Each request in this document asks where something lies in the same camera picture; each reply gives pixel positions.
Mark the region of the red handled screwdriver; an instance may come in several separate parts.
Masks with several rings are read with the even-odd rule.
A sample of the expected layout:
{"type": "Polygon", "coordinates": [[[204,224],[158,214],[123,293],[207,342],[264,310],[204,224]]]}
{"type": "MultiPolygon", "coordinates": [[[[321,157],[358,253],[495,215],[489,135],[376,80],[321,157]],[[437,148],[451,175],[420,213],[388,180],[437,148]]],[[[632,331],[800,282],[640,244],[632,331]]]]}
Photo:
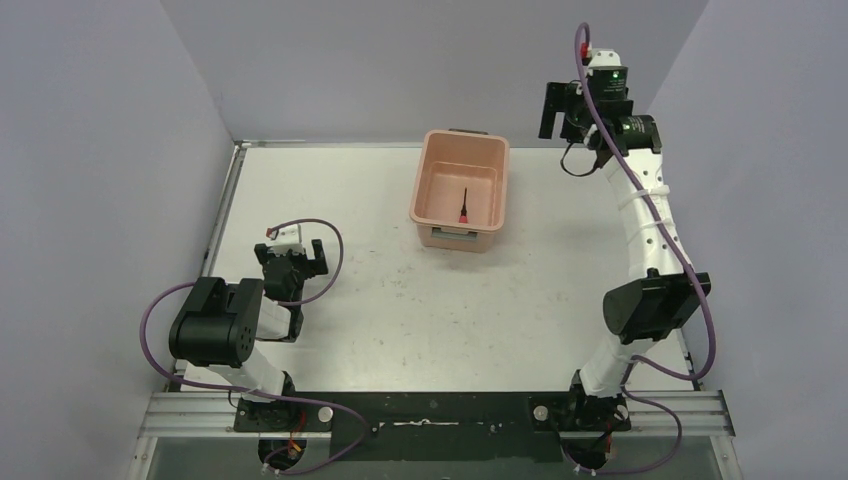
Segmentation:
{"type": "Polygon", "coordinates": [[[459,213],[459,217],[458,217],[458,222],[462,223],[462,224],[468,223],[467,194],[468,194],[468,189],[465,188],[464,191],[463,191],[462,204],[461,204],[461,207],[460,207],[460,213],[459,213]]]}

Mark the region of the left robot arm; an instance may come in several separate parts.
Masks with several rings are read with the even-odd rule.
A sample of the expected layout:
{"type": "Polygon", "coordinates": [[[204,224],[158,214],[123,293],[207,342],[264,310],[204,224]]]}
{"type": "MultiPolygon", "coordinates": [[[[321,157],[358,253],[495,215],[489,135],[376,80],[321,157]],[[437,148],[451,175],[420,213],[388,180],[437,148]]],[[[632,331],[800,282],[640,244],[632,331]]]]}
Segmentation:
{"type": "Polygon", "coordinates": [[[305,283],[329,272],[321,240],[312,240],[311,248],[307,252],[301,243],[286,241],[255,245],[261,278],[236,284],[199,278],[171,326],[173,357],[243,388],[237,420],[251,431],[290,431],[306,420],[304,407],[291,398],[291,376],[274,367],[255,344],[298,339],[305,283]]]}

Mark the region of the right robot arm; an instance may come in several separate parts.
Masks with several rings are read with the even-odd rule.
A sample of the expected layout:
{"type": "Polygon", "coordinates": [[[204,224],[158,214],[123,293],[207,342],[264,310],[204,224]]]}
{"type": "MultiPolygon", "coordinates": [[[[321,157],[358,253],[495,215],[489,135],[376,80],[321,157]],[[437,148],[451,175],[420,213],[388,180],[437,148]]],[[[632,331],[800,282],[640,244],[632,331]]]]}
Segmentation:
{"type": "Polygon", "coordinates": [[[602,301],[608,333],[574,374],[563,401],[571,430],[625,423],[621,388],[639,363],[694,379],[646,354],[688,321],[711,288],[709,275],[694,270],[676,233],[658,128],[651,116],[634,114],[627,76],[624,66],[584,66],[576,81],[549,83],[540,126],[540,137],[551,137],[554,117],[562,113],[562,138],[595,152],[592,169],[613,189],[628,248],[629,279],[602,301]]]}

